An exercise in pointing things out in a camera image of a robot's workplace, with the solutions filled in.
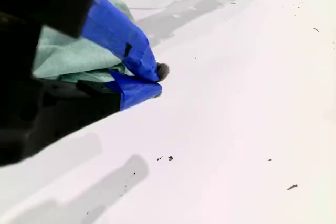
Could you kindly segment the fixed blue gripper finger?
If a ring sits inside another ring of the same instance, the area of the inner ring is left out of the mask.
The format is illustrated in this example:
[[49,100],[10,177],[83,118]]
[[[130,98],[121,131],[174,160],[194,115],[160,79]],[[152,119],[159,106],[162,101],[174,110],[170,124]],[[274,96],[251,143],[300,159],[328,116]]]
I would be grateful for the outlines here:
[[36,122],[34,150],[39,152],[61,138],[112,114],[159,96],[157,82],[117,70],[107,71],[111,81],[93,78],[43,80],[45,92]]

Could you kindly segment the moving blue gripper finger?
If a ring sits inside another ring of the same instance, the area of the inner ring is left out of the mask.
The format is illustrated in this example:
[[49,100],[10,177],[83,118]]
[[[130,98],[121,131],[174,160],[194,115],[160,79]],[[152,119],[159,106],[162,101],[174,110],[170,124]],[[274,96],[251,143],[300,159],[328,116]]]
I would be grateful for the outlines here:
[[22,39],[33,56],[41,28],[83,37],[115,54],[136,76],[160,82],[169,67],[157,63],[144,32],[109,0],[1,0],[1,39]]

